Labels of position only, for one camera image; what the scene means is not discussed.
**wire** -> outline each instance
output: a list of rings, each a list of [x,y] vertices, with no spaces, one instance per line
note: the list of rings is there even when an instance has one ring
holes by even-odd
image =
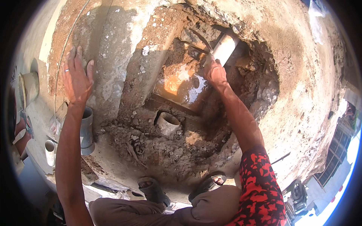
[[[75,21],[74,21],[72,27],[70,28],[69,34],[68,34],[68,36],[67,36],[66,42],[64,43],[63,50],[62,50],[62,54],[60,55],[60,59],[59,59],[59,63],[58,63],[58,69],[57,69],[57,71],[56,71],[56,76],[55,76],[54,120],[56,120],[56,90],[57,90],[57,86],[58,86],[58,75],[59,75],[60,64],[62,63],[62,58],[63,58],[63,55],[64,55],[64,51],[65,51],[65,49],[66,49],[66,46],[67,46],[67,43],[68,43],[68,39],[69,39],[69,37],[70,37],[70,34],[72,33],[75,24],[77,23],[80,15],[82,14],[84,8],[87,6],[87,4],[89,3],[89,1],[90,1],[90,0],[88,0],[88,1],[84,4],[84,6],[83,6],[83,8],[81,9],[81,11],[79,12],[77,18],[75,18]]]

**sandal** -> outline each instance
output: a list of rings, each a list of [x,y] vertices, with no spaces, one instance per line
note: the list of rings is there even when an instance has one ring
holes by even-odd
[[[226,181],[226,176],[223,174],[217,174],[213,176],[206,176],[205,180],[201,182],[196,190],[189,195],[189,201],[198,196],[201,193],[208,192],[219,188]]]
[[[26,116],[24,110],[20,110],[20,117],[25,121],[25,130],[31,135],[31,138],[34,139],[33,126],[31,125],[29,116]]]
[[[148,187],[141,188],[140,183],[142,182],[151,182],[152,184]],[[137,181],[138,189],[144,193],[144,196],[146,197],[147,201],[155,202],[155,203],[164,203],[166,207],[168,207],[171,203],[171,200],[169,197],[167,197],[162,189],[159,183],[151,178],[151,177],[142,177]]]

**brown pants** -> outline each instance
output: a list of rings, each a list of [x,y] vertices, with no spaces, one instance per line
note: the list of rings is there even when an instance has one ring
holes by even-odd
[[[223,185],[194,198],[192,207],[163,214],[165,207],[146,200],[99,198],[89,203],[90,215],[96,226],[194,226],[225,225],[237,213],[241,190]]]

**dirt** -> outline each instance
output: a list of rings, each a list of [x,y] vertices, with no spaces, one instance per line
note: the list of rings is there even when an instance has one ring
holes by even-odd
[[[132,162],[145,174],[152,175],[168,187],[187,184],[185,189],[190,191],[202,175],[211,167],[215,168],[212,159],[220,153],[232,134],[220,96],[211,86],[205,83],[191,102],[190,91],[203,82],[198,75],[203,75],[202,65],[208,49],[190,29],[198,31],[215,47],[227,29],[221,25],[228,25],[200,15],[185,4],[167,9],[158,7],[144,29],[142,37],[147,40],[141,41],[139,49],[144,45],[155,45],[159,39],[166,39],[161,32],[154,32],[154,22],[163,19],[159,23],[167,27],[171,22],[167,19],[170,18],[172,21],[177,18],[180,28],[176,29],[164,64],[155,74],[155,89],[147,94],[144,104],[133,108],[123,107],[134,104],[139,96],[144,95],[139,81],[154,80],[142,72],[142,69],[148,71],[145,60],[140,59],[143,65],[141,69],[139,64],[130,63],[127,71],[141,70],[137,76],[144,74],[142,80],[132,76],[126,78],[122,110],[116,120],[103,122],[102,128],[111,135],[112,147],[127,164]],[[268,107],[277,101],[279,93],[278,75],[270,63],[273,56],[265,53],[263,48],[263,43],[239,42],[225,65],[230,86],[248,108],[255,108],[253,113],[258,121],[266,114]],[[181,70],[186,73],[187,80],[177,77]],[[161,112],[172,114],[181,123],[181,128],[167,137],[156,125]],[[130,146],[140,162],[129,154],[127,149]],[[228,177],[232,178],[234,173],[231,172]]]

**red and black patterned shirt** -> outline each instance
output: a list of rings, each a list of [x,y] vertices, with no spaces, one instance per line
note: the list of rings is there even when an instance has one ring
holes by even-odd
[[[282,192],[263,146],[257,145],[243,153],[240,182],[239,212],[227,226],[284,226],[286,217]]]

